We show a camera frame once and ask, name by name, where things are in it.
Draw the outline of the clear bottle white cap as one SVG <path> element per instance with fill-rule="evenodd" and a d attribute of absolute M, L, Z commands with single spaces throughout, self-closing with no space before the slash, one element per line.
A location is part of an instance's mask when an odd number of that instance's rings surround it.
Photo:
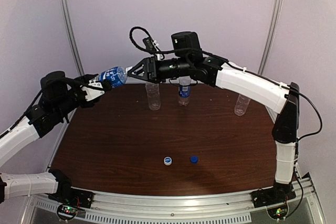
<path fill-rule="evenodd" d="M 150 110 L 159 110 L 161 108 L 159 84 L 147 82 L 145 90 Z"/>

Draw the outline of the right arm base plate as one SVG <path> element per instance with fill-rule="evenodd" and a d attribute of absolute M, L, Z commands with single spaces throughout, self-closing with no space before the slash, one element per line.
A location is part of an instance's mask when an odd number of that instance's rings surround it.
<path fill-rule="evenodd" d="M 296 193 L 292 188 L 266 188 L 250 193 L 254 208 L 266 207 L 268 216 L 276 221 L 285 220 L 289 215 L 288 201 L 295 199 Z"/>

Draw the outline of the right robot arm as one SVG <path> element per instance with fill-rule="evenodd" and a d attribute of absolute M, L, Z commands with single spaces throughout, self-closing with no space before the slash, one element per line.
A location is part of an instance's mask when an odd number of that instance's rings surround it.
<path fill-rule="evenodd" d="M 196 32 L 184 31 L 171 36 L 175 58 L 162 60 L 168 51 L 157 49 L 150 36 L 145 48 L 134 39 L 133 45 L 150 54 L 133 67 L 127 68 L 129 77 L 151 83 L 165 82 L 189 76 L 211 87 L 227 89 L 246 96 L 277 113 L 272 130 L 276 143 L 276 173 L 274 188 L 288 191 L 297 158 L 297 130 L 299 124 L 299 87 L 276 82 L 238 67 L 228 59 L 201 49 Z"/>

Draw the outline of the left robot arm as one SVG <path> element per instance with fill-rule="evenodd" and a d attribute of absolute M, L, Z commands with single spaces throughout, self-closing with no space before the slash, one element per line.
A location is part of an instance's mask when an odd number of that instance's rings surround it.
<path fill-rule="evenodd" d="M 98 80 L 95 74 L 72 79 L 63 71 L 47 74 L 40 86 L 23 115 L 1 134 L 2 165 L 59 123 L 68 123 L 70 112 L 78 107 L 93 107 L 100 96 L 112 90 L 110 81 Z M 71 180 L 57 169 L 40 174 L 1 173 L 1 201 L 33 194 L 51 194 L 66 200 L 71 195 Z"/>

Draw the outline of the blue bottle cap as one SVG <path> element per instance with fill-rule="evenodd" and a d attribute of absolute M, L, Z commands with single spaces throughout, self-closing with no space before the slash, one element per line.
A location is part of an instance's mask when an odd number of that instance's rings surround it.
<path fill-rule="evenodd" d="M 192 164 L 197 164 L 198 161 L 199 161 L 199 158 L 198 158 L 197 156 L 191 156 L 191 157 L 190 157 L 190 162 L 191 162 Z"/>

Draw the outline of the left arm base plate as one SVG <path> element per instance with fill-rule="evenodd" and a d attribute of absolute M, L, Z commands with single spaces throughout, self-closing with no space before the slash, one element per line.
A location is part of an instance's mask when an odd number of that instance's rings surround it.
<path fill-rule="evenodd" d="M 65 197 L 61 193 L 47 194 L 48 198 L 59 203 L 56 215 L 68 223 L 76 217 L 83 218 L 86 210 L 91 208 L 94 193 L 88 190 L 71 188 Z"/>

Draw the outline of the blue label water bottle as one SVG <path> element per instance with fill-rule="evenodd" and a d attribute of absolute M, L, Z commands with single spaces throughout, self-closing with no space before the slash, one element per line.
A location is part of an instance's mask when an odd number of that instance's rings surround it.
<path fill-rule="evenodd" d="M 128 79 L 127 71 L 129 69 L 130 67 L 124 68 L 120 66 L 110 68 L 98 74 L 91 80 L 91 82 L 102 82 L 106 80 L 111 84 L 113 88 L 120 87 L 127 82 Z"/>

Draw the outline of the Pepsi bottle blue label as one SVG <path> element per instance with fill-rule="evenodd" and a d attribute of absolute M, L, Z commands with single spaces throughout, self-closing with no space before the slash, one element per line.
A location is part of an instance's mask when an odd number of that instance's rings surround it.
<path fill-rule="evenodd" d="M 190 91 L 191 91 L 190 84 L 191 84 L 190 77 L 179 78 L 178 104 L 180 106 L 188 106 L 190 102 Z"/>

